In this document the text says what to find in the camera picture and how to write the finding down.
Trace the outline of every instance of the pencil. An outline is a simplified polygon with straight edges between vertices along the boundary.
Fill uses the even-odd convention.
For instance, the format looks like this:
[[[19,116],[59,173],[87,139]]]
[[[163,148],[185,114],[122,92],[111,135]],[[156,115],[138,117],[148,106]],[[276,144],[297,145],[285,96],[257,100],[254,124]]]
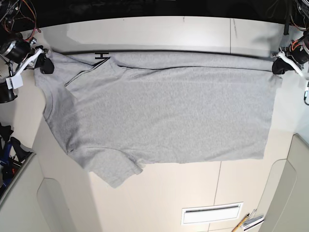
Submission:
[[[247,218],[249,217],[250,214],[247,214],[243,220],[240,221],[240,223],[238,223],[238,225],[232,230],[232,232],[235,232],[236,230],[238,230],[238,228],[247,220]]]

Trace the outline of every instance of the blue object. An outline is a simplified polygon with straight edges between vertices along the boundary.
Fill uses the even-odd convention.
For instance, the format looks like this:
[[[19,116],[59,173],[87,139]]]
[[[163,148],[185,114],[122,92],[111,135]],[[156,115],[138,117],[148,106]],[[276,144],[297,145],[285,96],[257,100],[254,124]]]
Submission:
[[[12,144],[10,142],[4,145],[3,156],[0,157],[0,164],[2,166],[9,165],[9,157],[11,152]]]
[[[11,178],[10,178],[10,179],[5,179],[5,180],[3,180],[3,185],[4,185],[5,187],[8,187],[8,185],[11,183],[11,181],[12,181]]]

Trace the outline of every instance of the t-shirt sleeve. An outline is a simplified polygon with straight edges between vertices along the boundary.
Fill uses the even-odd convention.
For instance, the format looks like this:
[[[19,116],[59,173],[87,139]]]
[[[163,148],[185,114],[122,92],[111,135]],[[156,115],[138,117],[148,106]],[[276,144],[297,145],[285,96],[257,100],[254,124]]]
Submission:
[[[94,172],[113,188],[120,186],[133,174],[142,172],[142,168],[129,154],[112,148],[79,148],[71,151],[68,156],[88,172]]]

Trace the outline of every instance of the air vent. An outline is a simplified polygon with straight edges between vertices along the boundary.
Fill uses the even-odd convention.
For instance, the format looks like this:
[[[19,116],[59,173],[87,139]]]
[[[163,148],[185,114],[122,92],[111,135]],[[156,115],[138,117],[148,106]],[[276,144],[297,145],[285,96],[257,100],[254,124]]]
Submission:
[[[186,208],[182,212],[182,225],[207,224],[239,218],[243,202],[198,208]]]

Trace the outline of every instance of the scratch mark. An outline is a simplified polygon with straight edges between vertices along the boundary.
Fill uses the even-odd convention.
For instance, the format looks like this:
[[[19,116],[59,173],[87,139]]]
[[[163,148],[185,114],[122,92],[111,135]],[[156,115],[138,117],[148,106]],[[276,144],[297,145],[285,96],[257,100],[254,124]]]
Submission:
[[[237,30],[236,30],[236,23],[235,23],[235,19],[233,18],[233,23],[234,23],[234,31],[235,31],[235,36],[237,39]]]

